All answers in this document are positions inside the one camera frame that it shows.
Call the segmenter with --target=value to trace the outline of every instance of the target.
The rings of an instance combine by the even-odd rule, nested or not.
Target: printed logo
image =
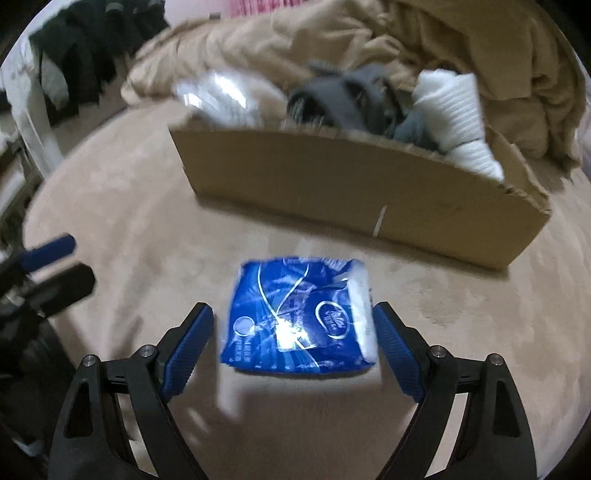
[[[239,317],[234,321],[234,333],[241,337],[255,334],[255,321],[250,317]]]
[[[334,340],[342,340],[351,327],[345,309],[333,301],[321,301],[316,306],[316,319],[323,326],[326,335]]]

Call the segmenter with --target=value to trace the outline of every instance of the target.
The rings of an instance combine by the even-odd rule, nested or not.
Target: blue gripper pad
[[[168,403],[173,397],[183,393],[212,331],[213,311],[210,306],[205,306],[199,311],[166,363],[164,381],[160,388],[160,398],[163,402]]]
[[[34,272],[46,265],[57,262],[60,258],[71,255],[76,248],[76,240],[71,235],[64,235],[34,250],[21,253],[20,264],[24,271]]]
[[[421,366],[388,315],[379,305],[374,307],[375,331],[378,343],[405,395],[421,403],[425,391],[421,385]]]

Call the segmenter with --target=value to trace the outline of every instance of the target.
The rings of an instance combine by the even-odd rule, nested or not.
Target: white cloth
[[[424,70],[413,91],[414,107],[446,159],[460,168],[503,182],[501,165],[485,142],[478,84],[473,73]]]

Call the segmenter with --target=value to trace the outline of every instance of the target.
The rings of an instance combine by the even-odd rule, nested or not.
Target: plastic wrapped package
[[[285,257],[242,266],[223,363],[323,374],[367,369],[377,358],[368,273],[360,261]]]
[[[265,77],[246,70],[211,70],[174,84],[173,94],[214,125],[260,128],[285,118],[287,97]]]

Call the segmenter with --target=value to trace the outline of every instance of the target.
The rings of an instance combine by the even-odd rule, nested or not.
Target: metal screw
[[[505,363],[503,357],[501,357],[498,353],[492,353],[488,358],[493,365],[502,365]]]
[[[154,345],[144,345],[139,348],[139,354],[141,356],[151,356],[155,351],[156,347]]]
[[[85,367],[91,367],[96,363],[96,357],[94,355],[86,355],[84,360],[82,360],[82,363]]]
[[[447,355],[447,350],[445,350],[441,345],[433,345],[431,347],[431,355],[435,358],[443,358]]]

